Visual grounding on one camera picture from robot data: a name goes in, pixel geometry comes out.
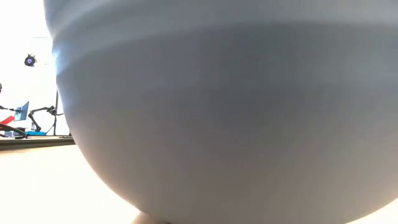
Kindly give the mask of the pale green bowl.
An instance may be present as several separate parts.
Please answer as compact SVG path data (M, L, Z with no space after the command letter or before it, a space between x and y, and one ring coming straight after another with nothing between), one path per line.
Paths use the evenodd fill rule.
M72 136L171 224L345 224L398 199L398 0L44 0Z

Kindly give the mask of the thin black stand pole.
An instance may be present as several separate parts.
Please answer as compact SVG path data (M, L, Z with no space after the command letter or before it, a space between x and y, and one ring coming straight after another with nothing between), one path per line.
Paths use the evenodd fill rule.
M56 91L56 99L55 99L55 116L54 116L54 123L53 123L53 135L56 136L56 132L57 132L57 118L58 118L58 99L59 99L59 94L58 94L58 90Z

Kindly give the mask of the blue computer monitor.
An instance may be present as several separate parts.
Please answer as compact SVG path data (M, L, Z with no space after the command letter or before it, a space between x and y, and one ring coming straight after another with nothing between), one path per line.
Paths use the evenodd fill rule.
M23 106L17 107L15 109L14 120L15 121L26 120L28 109L29 109L29 101L27 101Z

